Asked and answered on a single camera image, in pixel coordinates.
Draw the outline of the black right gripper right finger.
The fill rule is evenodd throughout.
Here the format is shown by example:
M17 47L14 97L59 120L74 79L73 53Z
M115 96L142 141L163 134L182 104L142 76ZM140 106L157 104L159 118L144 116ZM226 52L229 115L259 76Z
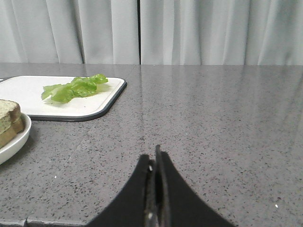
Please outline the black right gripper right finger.
M167 152L156 146L156 198L160 227L232 227L189 187Z

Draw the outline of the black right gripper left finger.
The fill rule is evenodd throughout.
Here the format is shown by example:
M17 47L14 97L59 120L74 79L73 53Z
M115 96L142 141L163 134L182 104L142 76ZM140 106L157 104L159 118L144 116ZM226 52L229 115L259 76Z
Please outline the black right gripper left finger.
M154 226L154 161L141 155L130 179L88 227Z

